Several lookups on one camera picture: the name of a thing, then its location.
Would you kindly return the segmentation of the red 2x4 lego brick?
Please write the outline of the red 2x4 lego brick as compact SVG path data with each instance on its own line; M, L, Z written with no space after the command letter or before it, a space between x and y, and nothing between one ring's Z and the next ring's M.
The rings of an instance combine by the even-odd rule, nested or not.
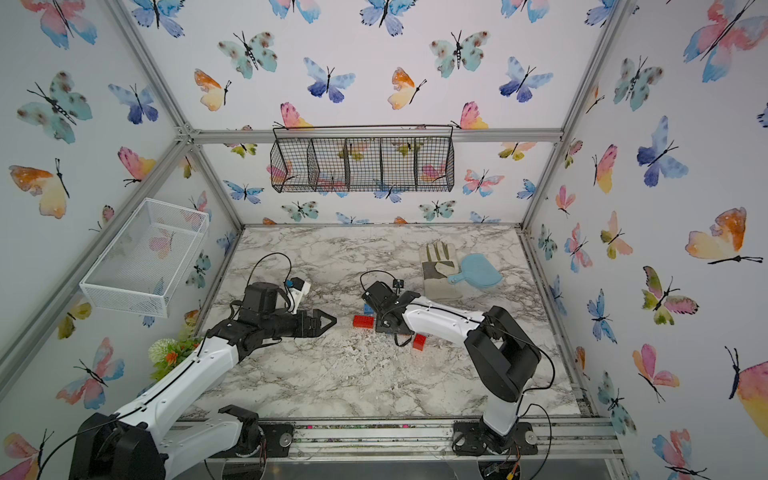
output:
M358 329L374 329L375 318L367 315L355 315L353 317L353 327Z

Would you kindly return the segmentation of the red 2x2 lego brick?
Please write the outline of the red 2x2 lego brick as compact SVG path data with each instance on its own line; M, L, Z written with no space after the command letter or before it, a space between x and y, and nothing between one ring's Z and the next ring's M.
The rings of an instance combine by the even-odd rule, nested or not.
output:
M426 342L426 337L422 334L416 334L412 339L412 347L418 351L423 351Z

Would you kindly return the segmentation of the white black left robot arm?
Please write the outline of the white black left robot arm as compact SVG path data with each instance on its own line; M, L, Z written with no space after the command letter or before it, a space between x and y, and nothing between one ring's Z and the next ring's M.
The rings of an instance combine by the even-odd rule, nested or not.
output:
M72 479L174 479L221 452L268 457L267 430L257 413L227 405L196 427L172 428L209 388L253 352L285 338L317 338L336 325L320 310L301 310L308 291L267 282L249 285L227 318L163 379L111 415L94 414L73 435Z

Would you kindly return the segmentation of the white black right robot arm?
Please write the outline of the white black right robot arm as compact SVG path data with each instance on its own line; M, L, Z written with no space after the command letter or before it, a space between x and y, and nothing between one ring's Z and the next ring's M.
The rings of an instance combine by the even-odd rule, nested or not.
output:
M398 294L381 281L365 289L362 299L395 335L433 336L464 347L488 392L482 427L495 440L511 437L519 402L543 353L507 310L463 310L416 292Z

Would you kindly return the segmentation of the grey white work glove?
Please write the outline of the grey white work glove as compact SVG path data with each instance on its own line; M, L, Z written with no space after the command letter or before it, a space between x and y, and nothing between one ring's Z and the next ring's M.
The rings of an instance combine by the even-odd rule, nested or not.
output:
M455 246L437 240L419 249L425 296L430 300L448 301L461 297L460 291L449 281L460 272Z

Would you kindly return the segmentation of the potted artificial flower plant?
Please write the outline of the potted artificial flower plant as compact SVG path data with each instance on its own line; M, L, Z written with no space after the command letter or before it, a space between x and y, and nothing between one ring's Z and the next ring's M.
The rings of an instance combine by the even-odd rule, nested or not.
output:
M160 381L195 351L201 338L194 333L194 326L185 325L177 338L159 339L149 347L148 357L153 364L151 380Z

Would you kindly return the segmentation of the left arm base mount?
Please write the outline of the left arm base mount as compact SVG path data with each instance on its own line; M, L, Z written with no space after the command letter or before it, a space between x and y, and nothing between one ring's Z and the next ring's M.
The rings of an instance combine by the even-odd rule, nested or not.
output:
M287 458L294 435L295 426L292 423L246 422L235 445L217 454L217 457L261 460Z

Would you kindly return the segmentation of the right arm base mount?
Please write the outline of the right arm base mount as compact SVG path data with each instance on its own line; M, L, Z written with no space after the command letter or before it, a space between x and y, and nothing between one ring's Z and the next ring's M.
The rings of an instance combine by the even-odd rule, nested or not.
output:
M528 422L517 422L509 433L501 435L477 420L453 423L451 450L458 456L499 454L517 457L536 455L538 446Z

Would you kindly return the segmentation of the white mesh wall basket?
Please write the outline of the white mesh wall basket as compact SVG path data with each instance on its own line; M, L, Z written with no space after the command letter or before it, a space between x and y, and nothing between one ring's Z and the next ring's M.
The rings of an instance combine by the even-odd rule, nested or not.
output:
M205 212L144 199L79 282L81 293L94 308L168 317L208 227Z

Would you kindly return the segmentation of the aluminium front rail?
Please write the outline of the aluminium front rail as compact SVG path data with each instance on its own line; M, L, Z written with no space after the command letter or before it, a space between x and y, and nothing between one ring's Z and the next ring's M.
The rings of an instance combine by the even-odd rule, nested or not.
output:
M527 417L511 453L483 445L476 418L262 420L270 462L408 460L620 460L610 422L600 418Z

